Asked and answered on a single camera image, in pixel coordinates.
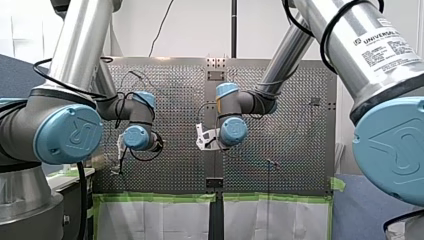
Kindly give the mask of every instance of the robotic arm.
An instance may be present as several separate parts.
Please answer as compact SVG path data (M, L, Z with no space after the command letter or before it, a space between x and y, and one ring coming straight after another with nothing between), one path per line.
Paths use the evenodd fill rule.
M294 0L290 6L304 29L291 25L256 88L217 87L220 144L229 148L247 136L242 114L273 112L281 85L314 36L354 99L353 150L362 172L387 194L424 206L424 97L401 97L424 85L423 60L369 1Z
M155 97L136 91L131 93L132 99L120 99L106 64L99 64L112 12L119 9L121 1L75 1L69 10L63 2L53 4L56 12L66 13L66 19L48 74L60 83L47 80L31 91L24 108L1 113L0 165L83 161L100 143L101 118L130 120L124 133L128 148L159 151L162 139L151 131ZM97 97L95 101L88 96L92 84L98 92L91 94ZM11 99L6 106L16 103Z
M161 136L152 132L156 109L156 99L153 94L136 91L119 98L109 69L103 61L100 62L93 89L106 95L106 99L97 100L97 111L103 119L130 121L130 126L123 135L124 144L130 151L159 152L162 150Z
M28 99L0 99L4 239L62 239L63 198L51 192L40 165L87 160L100 144L102 118L130 120L124 132L130 150L159 152L163 147L159 134L151 130L155 97L135 91L119 98L106 64L100 61L112 13L121 2L52 0L64 25L49 73L38 70L46 82L32 89ZM79 170L84 179L81 164ZM21 231L28 226L29 231Z

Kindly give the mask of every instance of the white wall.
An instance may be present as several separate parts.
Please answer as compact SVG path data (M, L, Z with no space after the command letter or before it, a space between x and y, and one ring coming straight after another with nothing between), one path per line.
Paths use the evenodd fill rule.
M113 16L116 38L124 56L149 54L169 1L124 0L121 10ZM386 0L385 16L423 55L421 1L424 2ZM0 54L29 62L52 56L62 22L54 14L49 0L0 0L0 6ZM289 27L281 0L238 0L238 6L238 57L271 58ZM175 0L152 56L229 56L230 38L230 0ZM315 42L304 59L320 59L318 50ZM351 149L352 99L341 84L337 97L336 141L346 145L341 170L358 174Z
M61 27L50 0L0 0L0 54L28 62L51 58Z

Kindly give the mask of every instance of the label sticker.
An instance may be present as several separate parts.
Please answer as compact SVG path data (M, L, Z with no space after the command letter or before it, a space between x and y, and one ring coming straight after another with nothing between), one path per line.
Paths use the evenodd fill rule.
M355 49L379 77L398 66L420 62L409 44L392 27L376 29L353 41Z
M392 23L389 20L385 19L385 18L379 18L379 19L377 19L377 21L379 21L380 24L383 27L392 27L393 26Z

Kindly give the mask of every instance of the blue joint cap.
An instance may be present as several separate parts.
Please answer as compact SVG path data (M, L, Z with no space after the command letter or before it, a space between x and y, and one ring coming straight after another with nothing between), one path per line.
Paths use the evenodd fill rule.
M424 206L424 97L397 98L369 110L355 129L353 152L379 189Z
M50 114L39 126L33 141L37 158L52 165L87 160L99 146L103 124L92 108L73 104Z
M216 87L216 98L222 98L230 93L237 92L239 87L235 83L223 83Z
M247 125L243 119L231 117L224 121L220 131L221 141L227 146L243 142L247 136Z
M149 146L150 136L146 129L141 126L130 126L124 132L125 146L136 150L143 151Z
M134 92L133 99L143 104L147 103L153 109L156 109L156 97L155 95L149 92L145 92L145 91Z

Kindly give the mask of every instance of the perforated metal panel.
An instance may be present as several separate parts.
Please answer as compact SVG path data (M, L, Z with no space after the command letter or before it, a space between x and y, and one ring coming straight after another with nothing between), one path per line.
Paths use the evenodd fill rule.
M228 81L252 89L266 64L229 61ZM245 142L224 156L227 192L321 195L333 173L336 77L316 61L302 62L278 99L278 110L261 120L245 116Z
M166 142L161 155L151 162L139 162L127 154L123 174L113 175L111 169L118 162L116 141L127 127L127 122L122 122L116 130L115 121L105 123L103 151L107 165L96 174L96 192L205 191L202 152L195 144L196 111L203 103L204 62L204 59L175 62L131 58L116 59L110 65L118 91L146 90L156 96L157 111L153 130L159 132ZM140 74L143 80L131 74L126 75L130 70ZM152 155L137 154L144 159Z
M268 60L227 60L227 81L238 83L242 89L251 89L268 63ZM236 156L233 159L202 153L195 144L198 108L205 102L206 95L215 92L214 84L207 80L209 68L206 59L122 58L110 64L119 91L146 89L156 95L154 130L166 143L163 153L152 162L138 162L128 155L123 175L112 175L111 170L118 162L116 140L127 122L122 122L116 130L113 128L115 122L105 123L103 151L106 161L97 171L95 192L205 192L205 179L213 173L224 176L224 191L227 192L269 189L283 193L326 194L330 190L327 179L333 173L335 76L319 61L303 62L284 85L276 113L260 121L245 117L249 135L241 146L229 151ZM123 80L130 70L139 71L143 81L133 75ZM319 106L311 106L311 101L317 99ZM139 155L142 158L152 156L149 153ZM268 175L267 159L278 162L280 170L272 168ZM224 161L224 169L219 164L221 161Z

